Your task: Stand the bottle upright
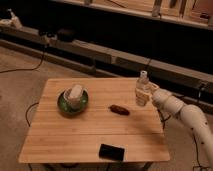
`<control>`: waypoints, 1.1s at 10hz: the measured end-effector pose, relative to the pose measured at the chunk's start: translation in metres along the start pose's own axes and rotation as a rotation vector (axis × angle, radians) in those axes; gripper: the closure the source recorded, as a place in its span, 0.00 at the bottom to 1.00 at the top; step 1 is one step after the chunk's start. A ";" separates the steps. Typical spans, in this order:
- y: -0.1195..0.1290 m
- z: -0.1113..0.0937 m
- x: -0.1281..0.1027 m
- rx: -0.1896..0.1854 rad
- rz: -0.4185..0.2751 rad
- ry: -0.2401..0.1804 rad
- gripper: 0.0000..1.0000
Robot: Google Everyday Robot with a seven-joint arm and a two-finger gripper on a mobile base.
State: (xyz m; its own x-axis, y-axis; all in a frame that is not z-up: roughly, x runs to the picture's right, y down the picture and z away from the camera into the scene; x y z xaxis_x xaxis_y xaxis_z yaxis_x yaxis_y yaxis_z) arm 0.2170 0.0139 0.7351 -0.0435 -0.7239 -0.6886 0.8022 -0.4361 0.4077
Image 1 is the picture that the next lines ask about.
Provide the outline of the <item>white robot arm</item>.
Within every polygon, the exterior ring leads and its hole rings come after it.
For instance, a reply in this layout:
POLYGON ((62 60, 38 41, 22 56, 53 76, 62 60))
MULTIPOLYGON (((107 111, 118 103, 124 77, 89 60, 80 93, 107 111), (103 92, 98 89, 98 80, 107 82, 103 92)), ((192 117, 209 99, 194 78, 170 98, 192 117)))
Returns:
POLYGON ((149 101, 160 111, 179 119, 190 128, 203 144, 203 148, 213 170, 213 132, 208 125, 204 112, 196 105, 186 104, 170 91, 160 88, 154 83, 136 84, 136 102, 145 106, 149 101))

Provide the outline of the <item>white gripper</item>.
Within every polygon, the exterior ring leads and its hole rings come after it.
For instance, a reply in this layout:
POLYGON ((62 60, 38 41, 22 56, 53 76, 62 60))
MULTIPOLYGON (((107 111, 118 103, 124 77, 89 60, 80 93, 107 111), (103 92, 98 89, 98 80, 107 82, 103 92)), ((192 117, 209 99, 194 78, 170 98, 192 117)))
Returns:
POLYGON ((159 88, 154 83, 147 83, 139 85, 135 88, 136 97, 145 102, 150 100, 150 96, 159 88))

